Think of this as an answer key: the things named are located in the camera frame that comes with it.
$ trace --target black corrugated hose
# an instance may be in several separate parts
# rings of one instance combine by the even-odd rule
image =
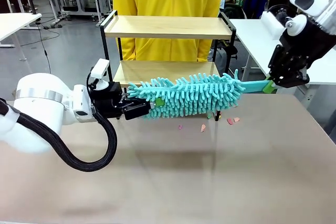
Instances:
[[[97,122],[104,128],[108,137],[108,147],[105,155],[95,161],[95,162],[84,162],[78,158],[76,158],[73,153],[69,150],[69,148],[65,145],[62,139],[55,133],[52,129],[50,129],[45,124],[37,121],[31,116],[19,112],[17,109],[12,109],[19,113],[19,118],[17,123],[21,124],[23,127],[34,131],[40,137],[42,137],[45,141],[47,141],[52,148],[55,150],[57,155],[70,167],[80,170],[82,172],[94,172],[100,170],[107,166],[112,159],[114,158],[115,152],[117,150],[117,134],[113,127],[113,125],[104,118],[98,111],[93,115],[93,117],[97,120]],[[8,112],[7,103],[0,99],[0,114],[6,115]]]

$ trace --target brown tabletop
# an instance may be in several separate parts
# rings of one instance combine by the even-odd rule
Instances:
[[[229,125],[228,117],[240,121]],[[52,151],[24,154],[0,142],[0,220],[336,223],[336,148],[292,96],[243,95],[219,122],[111,122],[117,154],[94,173]],[[64,126],[61,136],[86,161],[106,149],[97,123]]]

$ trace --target debris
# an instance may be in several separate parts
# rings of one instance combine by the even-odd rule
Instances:
[[[205,126],[204,124],[202,124],[201,132],[204,132],[204,131],[205,131],[205,128],[206,128],[206,126]]]
[[[228,119],[227,119],[227,122],[228,122],[230,125],[233,125],[233,121],[232,121],[231,118],[228,118]]]

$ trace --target person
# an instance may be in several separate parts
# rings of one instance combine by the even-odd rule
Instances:
[[[220,2],[221,0],[113,0],[113,9],[118,11],[118,15],[217,17]],[[211,42],[197,39],[121,39],[124,60],[207,61]]]

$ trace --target jacket sleeve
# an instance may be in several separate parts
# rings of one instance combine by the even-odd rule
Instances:
[[[118,11],[118,15],[136,16],[138,13],[135,0],[113,0],[113,9]],[[121,38],[121,47],[124,60],[135,60],[134,38]]]
[[[203,17],[218,17],[221,0],[208,0]],[[212,40],[201,39],[198,44],[197,61],[207,61]]]

